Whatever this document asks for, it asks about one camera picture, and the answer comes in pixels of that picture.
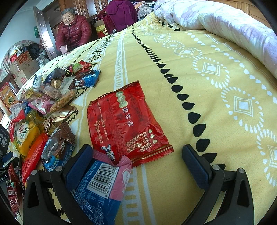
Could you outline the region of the yellow white bread packet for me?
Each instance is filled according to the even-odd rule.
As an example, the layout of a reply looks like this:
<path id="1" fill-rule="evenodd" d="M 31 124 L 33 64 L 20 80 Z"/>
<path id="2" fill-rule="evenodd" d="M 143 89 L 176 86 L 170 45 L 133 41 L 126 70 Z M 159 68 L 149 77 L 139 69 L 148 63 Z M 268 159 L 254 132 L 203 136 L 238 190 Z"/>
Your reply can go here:
<path id="1" fill-rule="evenodd" d="M 28 155 L 38 136 L 45 131 L 43 122 L 44 118 L 34 109 L 30 110 L 27 115 L 24 114 L 24 111 L 18 115 L 15 122 L 13 144 L 23 158 Z"/>

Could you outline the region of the orange long snack packet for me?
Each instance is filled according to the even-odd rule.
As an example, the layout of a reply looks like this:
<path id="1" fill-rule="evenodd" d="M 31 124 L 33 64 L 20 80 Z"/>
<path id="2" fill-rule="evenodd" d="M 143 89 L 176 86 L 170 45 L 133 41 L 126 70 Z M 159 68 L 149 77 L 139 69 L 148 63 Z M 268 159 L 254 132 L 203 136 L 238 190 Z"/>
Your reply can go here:
<path id="1" fill-rule="evenodd" d="M 31 172 L 36 169 L 47 141 L 48 135 L 46 133 L 41 133 L 31 146 L 22 165 L 22 181 L 24 185 L 26 185 Z"/>

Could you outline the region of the lower cardboard box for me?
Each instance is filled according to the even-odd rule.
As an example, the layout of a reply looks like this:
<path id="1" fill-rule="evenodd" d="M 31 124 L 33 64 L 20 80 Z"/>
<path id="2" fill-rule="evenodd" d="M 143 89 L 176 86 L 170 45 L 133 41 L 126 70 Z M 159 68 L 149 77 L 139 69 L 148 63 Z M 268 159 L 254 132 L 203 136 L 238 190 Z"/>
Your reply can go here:
<path id="1" fill-rule="evenodd" d="M 19 88 L 22 86 L 40 69 L 35 60 L 27 63 L 22 70 L 16 75 L 15 83 Z"/>

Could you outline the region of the dark blue wafer packet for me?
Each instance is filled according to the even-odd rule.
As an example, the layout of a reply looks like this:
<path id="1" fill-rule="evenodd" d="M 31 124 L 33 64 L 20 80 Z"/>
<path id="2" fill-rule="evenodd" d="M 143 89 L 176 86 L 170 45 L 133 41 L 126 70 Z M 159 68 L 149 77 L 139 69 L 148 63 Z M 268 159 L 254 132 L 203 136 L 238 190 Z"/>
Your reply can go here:
<path id="1" fill-rule="evenodd" d="M 69 89 L 84 89 L 95 87 L 99 81 L 101 70 L 90 70 L 76 75 L 72 80 Z"/>

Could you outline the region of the pink white snack packet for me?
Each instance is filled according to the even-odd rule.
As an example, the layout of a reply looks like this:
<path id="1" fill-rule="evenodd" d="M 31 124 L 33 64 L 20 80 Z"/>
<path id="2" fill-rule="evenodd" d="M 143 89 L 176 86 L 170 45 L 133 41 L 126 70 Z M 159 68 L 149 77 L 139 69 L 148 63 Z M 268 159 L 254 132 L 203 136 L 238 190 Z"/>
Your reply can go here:
<path id="1" fill-rule="evenodd" d="M 50 112 L 50 108 L 55 103 L 49 96 L 41 96 L 28 104 L 32 109 L 46 115 Z"/>

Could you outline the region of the cardboard box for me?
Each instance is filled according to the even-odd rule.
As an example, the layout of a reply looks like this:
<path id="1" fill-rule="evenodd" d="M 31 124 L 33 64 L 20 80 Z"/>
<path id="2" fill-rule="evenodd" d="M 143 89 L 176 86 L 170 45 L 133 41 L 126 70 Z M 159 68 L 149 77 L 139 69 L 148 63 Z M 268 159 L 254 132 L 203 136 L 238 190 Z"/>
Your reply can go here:
<path id="1" fill-rule="evenodd" d="M 24 68 L 26 68 L 30 62 L 32 62 L 32 58 L 29 54 L 29 51 L 23 52 L 11 63 L 10 65 L 11 73 L 14 76 L 17 76 L 18 73 Z"/>
<path id="2" fill-rule="evenodd" d="M 22 70 L 16 75 L 15 83 L 19 88 L 22 86 L 40 69 L 35 60 L 27 63 Z"/>

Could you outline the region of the red foil snack packet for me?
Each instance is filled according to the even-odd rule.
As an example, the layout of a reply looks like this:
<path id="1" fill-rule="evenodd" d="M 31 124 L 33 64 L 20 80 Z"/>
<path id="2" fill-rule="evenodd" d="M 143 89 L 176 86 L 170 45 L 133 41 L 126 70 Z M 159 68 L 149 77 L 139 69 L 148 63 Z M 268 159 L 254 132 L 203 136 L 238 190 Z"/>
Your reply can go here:
<path id="1" fill-rule="evenodd" d="M 114 165 L 127 157 L 137 167 L 174 151 L 138 81 L 90 102 L 87 120 L 93 148 Z"/>

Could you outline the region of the black box white icons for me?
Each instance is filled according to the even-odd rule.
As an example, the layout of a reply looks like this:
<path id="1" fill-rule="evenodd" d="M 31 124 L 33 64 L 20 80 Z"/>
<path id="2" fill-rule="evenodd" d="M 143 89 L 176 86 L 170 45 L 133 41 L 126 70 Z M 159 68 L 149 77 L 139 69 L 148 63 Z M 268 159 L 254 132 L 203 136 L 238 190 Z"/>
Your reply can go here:
<path id="1" fill-rule="evenodd" d="M 7 153 L 8 145 L 10 142 L 9 132 L 0 125 L 0 156 L 4 157 Z"/>

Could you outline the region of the blue pink barcode packet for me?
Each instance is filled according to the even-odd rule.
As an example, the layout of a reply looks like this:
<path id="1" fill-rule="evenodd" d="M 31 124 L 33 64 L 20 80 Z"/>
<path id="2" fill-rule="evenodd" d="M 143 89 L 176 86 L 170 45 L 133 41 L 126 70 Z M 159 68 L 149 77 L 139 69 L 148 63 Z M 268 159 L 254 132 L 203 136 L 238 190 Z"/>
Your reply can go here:
<path id="1" fill-rule="evenodd" d="M 93 224 L 114 224 L 131 175 L 131 161 L 123 156 L 117 165 L 98 151 L 77 187 L 71 190 Z"/>

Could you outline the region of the red orange tall box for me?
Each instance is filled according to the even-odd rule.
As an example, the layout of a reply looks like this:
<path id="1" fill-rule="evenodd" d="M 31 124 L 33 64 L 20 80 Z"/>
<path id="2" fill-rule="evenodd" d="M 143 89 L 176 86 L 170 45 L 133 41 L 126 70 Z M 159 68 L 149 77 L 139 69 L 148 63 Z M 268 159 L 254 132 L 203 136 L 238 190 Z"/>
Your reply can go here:
<path id="1" fill-rule="evenodd" d="M 1 109 L 7 116 L 10 116 L 12 113 L 11 106 L 19 103 L 19 101 L 17 101 L 15 98 L 16 98 L 15 94 L 10 88 L 8 82 L 6 82 L 1 88 L 0 104 L 1 104 Z"/>

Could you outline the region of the lavender white quilt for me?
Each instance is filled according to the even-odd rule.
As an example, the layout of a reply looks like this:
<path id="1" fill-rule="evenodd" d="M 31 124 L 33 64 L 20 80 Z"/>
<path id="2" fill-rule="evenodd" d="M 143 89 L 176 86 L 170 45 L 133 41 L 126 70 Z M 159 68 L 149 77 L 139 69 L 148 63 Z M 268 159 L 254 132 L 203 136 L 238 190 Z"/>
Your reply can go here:
<path id="1" fill-rule="evenodd" d="M 185 30 L 207 30 L 236 43 L 276 76 L 276 34 L 240 9 L 214 1 L 157 1 L 154 14 Z"/>

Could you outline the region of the upper cardboard box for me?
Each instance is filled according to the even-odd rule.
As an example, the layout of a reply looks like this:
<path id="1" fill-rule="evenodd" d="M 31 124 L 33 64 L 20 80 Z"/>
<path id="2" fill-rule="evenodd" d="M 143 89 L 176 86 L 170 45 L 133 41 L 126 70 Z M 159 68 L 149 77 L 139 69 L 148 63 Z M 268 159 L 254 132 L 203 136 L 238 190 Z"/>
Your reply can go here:
<path id="1" fill-rule="evenodd" d="M 10 65 L 11 73 L 14 76 L 17 76 L 18 73 L 24 68 L 26 68 L 30 62 L 32 62 L 32 58 L 29 54 L 29 51 L 23 52 L 11 63 Z"/>

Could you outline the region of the brown chocolate snack packet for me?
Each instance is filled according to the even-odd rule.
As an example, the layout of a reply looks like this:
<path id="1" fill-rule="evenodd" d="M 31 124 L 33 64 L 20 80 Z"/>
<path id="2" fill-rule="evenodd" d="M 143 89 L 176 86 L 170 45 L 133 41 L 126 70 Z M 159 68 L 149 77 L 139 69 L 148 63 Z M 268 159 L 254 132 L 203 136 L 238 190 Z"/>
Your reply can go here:
<path id="1" fill-rule="evenodd" d="M 50 135 L 41 154 L 44 169 L 52 172 L 65 166 L 75 149 L 75 135 L 67 122 L 61 123 Z"/>

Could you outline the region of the maroon coat on chair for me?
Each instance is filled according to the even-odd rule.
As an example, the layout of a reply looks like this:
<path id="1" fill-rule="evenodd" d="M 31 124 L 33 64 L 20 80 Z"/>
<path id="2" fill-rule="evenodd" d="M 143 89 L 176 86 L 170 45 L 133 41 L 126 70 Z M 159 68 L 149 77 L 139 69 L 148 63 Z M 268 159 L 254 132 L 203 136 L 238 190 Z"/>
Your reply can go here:
<path id="1" fill-rule="evenodd" d="M 103 22 L 108 34 L 122 31 L 138 21 L 137 11 L 131 1 L 111 1 L 103 10 Z"/>

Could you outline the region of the elderly woman red jacket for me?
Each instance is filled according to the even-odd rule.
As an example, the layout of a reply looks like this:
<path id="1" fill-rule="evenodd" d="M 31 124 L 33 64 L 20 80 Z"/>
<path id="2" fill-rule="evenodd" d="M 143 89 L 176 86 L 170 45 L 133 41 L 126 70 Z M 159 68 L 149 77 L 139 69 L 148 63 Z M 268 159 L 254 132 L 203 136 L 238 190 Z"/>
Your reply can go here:
<path id="1" fill-rule="evenodd" d="M 83 15 L 76 14 L 74 8 L 66 8 L 61 13 L 61 23 L 58 27 L 56 49 L 62 54 L 90 42 L 91 25 Z"/>

